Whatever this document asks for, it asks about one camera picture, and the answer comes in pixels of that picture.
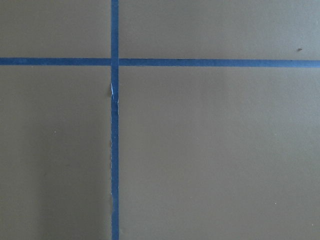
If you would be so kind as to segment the blue tape strip lengthwise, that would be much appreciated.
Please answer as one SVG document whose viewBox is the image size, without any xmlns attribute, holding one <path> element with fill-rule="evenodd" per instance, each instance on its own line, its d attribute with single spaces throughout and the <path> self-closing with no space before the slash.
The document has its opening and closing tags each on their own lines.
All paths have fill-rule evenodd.
<svg viewBox="0 0 320 240">
<path fill-rule="evenodd" d="M 119 222 L 119 2 L 111 1 L 111 238 L 120 238 Z"/>
</svg>

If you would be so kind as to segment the blue tape strip near crosswise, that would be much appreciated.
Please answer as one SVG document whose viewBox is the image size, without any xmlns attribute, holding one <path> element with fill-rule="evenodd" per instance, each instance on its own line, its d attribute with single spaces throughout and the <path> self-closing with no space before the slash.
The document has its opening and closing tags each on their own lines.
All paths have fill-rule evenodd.
<svg viewBox="0 0 320 240">
<path fill-rule="evenodd" d="M 2 57 L 2 66 L 111 66 L 110 58 Z M 319 60 L 120 58 L 118 66 L 319 68 Z"/>
</svg>

